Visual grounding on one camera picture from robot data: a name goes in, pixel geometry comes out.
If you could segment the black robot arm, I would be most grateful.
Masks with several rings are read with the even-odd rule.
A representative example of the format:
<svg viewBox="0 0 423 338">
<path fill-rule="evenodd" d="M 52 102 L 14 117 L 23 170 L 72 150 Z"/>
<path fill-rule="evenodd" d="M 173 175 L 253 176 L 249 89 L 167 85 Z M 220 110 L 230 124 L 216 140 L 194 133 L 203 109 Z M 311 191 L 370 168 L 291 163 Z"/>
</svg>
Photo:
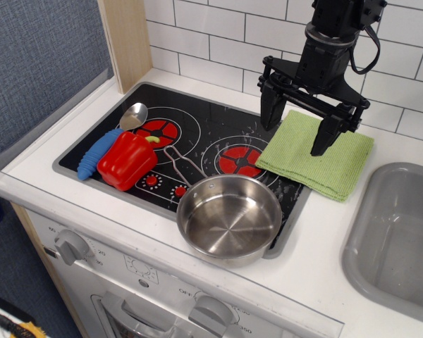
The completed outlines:
<svg viewBox="0 0 423 338">
<path fill-rule="evenodd" d="M 352 68 L 358 75 L 368 73 L 378 62 L 375 56 L 365 68 L 355 65 L 355 46 L 366 32 L 375 46 L 380 45 L 372 24 L 379 22 L 386 1 L 314 1 L 312 20 L 305 28 L 306 42 L 298 62 L 273 56 L 263 60 L 259 77 L 261 124 L 265 130 L 276 126 L 286 103 L 321 117 L 311 149 L 322 156 L 340 134 L 354 132 L 370 102 L 346 81 Z"/>
</svg>

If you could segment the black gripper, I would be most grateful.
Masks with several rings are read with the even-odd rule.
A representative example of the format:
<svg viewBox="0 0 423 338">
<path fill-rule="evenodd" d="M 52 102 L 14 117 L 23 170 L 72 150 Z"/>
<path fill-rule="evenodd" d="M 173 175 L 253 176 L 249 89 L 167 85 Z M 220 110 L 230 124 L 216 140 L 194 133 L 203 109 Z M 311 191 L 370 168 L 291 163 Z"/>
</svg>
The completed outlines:
<svg viewBox="0 0 423 338">
<path fill-rule="evenodd" d="M 359 127 L 369 102 L 345 81 L 359 33 L 329 37 L 316 27 L 307 27 L 305 35 L 298 62 L 273 56 L 263 59 L 258 82 L 261 124 L 266 131 L 278 125 L 287 101 L 322 117 L 310 152 L 322 156 L 341 133 Z"/>
</svg>

